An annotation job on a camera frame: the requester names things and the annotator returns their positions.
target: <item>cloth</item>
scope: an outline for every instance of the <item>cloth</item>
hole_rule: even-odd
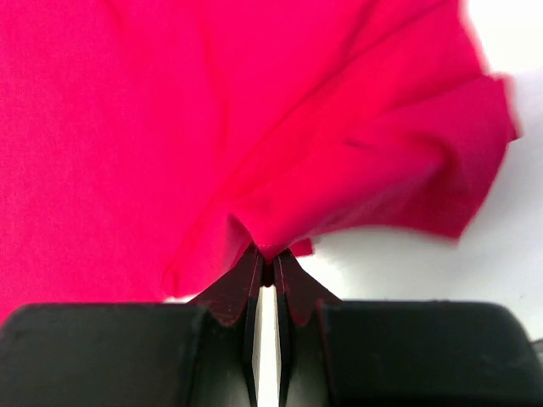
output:
[[[196,293],[255,241],[459,237],[516,136],[457,0],[0,5],[0,318]]]

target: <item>wrinkled fabric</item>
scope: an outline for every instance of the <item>wrinkled fabric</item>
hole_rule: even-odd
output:
[[[0,318],[196,293],[356,226],[459,237],[515,129],[457,0],[0,5]]]

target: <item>white surface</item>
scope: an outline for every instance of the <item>white surface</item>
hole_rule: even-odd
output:
[[[543,337],[543,1],[471,0],[493,70],[513,74],[523,138],[459,245],[385,230],[323,237],[300,263],[341,298],[504,304]]]

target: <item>red cloth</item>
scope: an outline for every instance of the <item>red cloth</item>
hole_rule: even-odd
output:
[[[456,0],[0,5],[0,318],[161,300],[254,239],[458,237],[515,137]]]

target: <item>pink fabric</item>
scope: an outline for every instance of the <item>pink fabric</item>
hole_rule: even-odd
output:
[[[458,237],[515,137],[456,0],[0,5],[0,318],[195,293],[251,240]]]

